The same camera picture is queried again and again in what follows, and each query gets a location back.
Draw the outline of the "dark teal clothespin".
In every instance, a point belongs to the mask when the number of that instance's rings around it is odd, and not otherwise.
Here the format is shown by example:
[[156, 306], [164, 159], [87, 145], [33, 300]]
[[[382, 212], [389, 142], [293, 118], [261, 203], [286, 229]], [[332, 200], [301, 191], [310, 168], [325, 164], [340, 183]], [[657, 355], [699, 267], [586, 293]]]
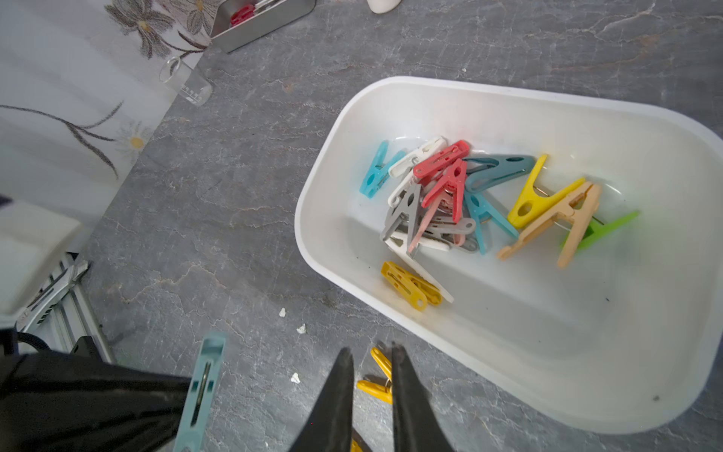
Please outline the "dark teal clothespin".
[[494, 186], [528, 175], [537, 160], [524, 154], [494, 154], [493, 156], [467, 157], [465, 188], [479, 193]]

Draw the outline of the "grey clothespin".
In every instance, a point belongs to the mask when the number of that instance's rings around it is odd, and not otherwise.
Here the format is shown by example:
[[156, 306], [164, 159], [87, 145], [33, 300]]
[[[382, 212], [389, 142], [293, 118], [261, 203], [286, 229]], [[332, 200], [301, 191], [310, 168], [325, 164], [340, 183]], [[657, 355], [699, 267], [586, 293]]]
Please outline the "grey clothespin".
[[416, 235], [419, 228], [421, 201], [420, 197], [423, 188], [419, 184], [412, 184], [406, 191], [402, 200], [397, 207], [392, 207], [385, 218], [384, 227], [380, 233], [380, 240], [386, 241], [393, 232], [402, 224], [404, 220], [407, 222], [407, 246], [412, 244], [412, 239]]
[[479, 251], [479, 244], [476, 240], [476, 222], [471, 218], [461, 218], [458, 223], [454, 223], [451, 217], [433, 217], [423, 232], [423, 236], [444, 241], [465, 252]]

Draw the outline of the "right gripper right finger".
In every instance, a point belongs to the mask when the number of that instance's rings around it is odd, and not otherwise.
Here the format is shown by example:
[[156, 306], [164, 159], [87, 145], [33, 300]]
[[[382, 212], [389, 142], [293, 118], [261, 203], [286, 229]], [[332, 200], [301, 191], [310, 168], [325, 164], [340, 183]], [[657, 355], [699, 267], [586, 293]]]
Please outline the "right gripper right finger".
[[453, 451], [401, 345], [392, 348], [392, 382], [395, 451]]

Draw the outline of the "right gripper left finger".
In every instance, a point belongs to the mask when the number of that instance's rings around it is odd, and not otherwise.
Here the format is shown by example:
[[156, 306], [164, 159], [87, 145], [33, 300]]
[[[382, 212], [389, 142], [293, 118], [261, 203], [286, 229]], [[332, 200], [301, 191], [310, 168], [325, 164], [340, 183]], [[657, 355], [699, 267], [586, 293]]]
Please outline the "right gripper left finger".
[[353, 389], [353, 356], [350, 348], [342, 348], [290, 451], [350, 452]]

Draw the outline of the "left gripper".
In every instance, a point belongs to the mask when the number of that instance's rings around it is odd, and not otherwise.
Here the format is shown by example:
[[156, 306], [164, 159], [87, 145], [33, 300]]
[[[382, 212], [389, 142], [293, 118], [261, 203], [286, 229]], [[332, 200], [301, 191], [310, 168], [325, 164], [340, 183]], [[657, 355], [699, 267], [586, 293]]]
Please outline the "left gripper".
[[156, 451], [179, 429], [188, 377], [111, 365], [1, 331], [4, 451]]

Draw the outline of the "white clothespin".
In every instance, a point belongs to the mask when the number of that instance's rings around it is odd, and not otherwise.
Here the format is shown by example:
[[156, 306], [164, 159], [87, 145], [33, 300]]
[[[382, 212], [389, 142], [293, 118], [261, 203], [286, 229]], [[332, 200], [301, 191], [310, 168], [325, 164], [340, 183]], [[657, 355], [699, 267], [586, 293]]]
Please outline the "white clothespin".
[[395, 238], [393, 235], [384, 243], [394, 253], [396, 253], [409, 267], [411, 267], [421, 278], [430, 284], [433, 284], [440, 290], [442, 298], [449, 302], [454, 302], [454, 296], [435, 278], [433, 277], [419, 262], [407, 254], [407, 242], [404, 238]]
[[387, 200], [389, 207], [397, 207], [403, 198], [403, 194], [415, 184], [415, 176], [413, 175], [414, 167], [433, 156], [433, 154], [436, 154], [436, 152], [441, 151], [447, 145], [448, 142], [444, 137], [435, 137], [406, 153], [401, 160], [393, 164], [388, 174], [393, 178], [401, 177], [401, 181]]

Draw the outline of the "green clothespin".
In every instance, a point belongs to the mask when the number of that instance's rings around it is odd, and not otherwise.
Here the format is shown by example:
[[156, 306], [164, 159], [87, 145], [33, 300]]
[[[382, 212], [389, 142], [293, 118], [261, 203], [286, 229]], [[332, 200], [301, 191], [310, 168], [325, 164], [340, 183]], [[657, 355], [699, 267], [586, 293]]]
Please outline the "green clothespin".
[[578, 244], [577, 250], [589, 249], [592, 245], [594, 245], [602, 238], [607, 237], [611, 233], [619, 230], [619, 228], [625, 226], [626, 224], [637, 218], [639, 214], [639, 211], [635, 211], [628, 215], [620, 217], [610, 223], [602, 223], [600, 222], [600, 220], [597, 220], [597, 218], [593, 218], [589, 222], [589, 226], [587, 226], [585, 235]]

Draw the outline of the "red clothespin pile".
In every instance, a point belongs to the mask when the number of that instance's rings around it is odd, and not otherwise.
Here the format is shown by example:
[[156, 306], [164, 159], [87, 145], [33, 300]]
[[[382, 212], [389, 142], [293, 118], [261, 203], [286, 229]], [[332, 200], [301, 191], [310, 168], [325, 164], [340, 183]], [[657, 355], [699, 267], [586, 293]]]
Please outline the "red clothespin pile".
[[459, 140], [415, 165], [412, 171], [413, 176], [418, 182], [431, 179], [458, 159], [468, 156], [470, 150], [471, 147], [467, 141]]

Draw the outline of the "pink clothespin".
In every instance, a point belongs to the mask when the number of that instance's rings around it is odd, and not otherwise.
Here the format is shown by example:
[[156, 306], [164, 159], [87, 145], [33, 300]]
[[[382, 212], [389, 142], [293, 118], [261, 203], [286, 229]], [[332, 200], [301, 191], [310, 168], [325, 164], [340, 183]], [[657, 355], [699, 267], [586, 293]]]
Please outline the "pink clothespin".
[[439, 209], [440, 205], [450, 206], [451, 203], [452, 197], [448, 193], [441, 193], [437, 195], [436, 198], [431, 202], [431, 204], [429, 205], [429, 209], [427, 209], [427, 212], [425, 212], [425, 215], [420, 222], [420, 226], [416, 235], [408, 243], [407, 254], [409, 256], [414, 257], [419, 242], [422, 239], [427, 227], [429, 227], [429, 224], [432, 222], [433, 217], [436, 215], [436, 212]]

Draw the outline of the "muted teal clothespin bottom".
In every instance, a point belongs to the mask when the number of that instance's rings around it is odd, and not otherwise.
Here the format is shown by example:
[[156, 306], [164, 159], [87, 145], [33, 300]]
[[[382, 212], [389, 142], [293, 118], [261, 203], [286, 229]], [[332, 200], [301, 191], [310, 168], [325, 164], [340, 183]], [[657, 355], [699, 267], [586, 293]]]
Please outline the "muted teal clothespin bottom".
[[173, 452], [201, 450], [223, 364], [225, 345], [226, 336], [223, 333], [209, 333], [201, 342]]

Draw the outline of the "white clothespin bottom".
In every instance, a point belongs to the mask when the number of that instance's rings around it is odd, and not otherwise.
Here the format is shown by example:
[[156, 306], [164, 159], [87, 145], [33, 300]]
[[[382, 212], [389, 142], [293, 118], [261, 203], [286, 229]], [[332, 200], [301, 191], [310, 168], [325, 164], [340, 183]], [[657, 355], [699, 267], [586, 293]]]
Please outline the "white clothespin bottom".
[[449, 302], [454, 302], [454, 296], [435, 278], [433, 277], [419, 262], [407, 254], [407, 242], [404, 238], [395, 238], [393, 235], [384, 243], [394, 253], [396, 253], [409, 267], [411, 267], [421, 278], [430, 284], [433, 284], [440, 290], [442, 298]]

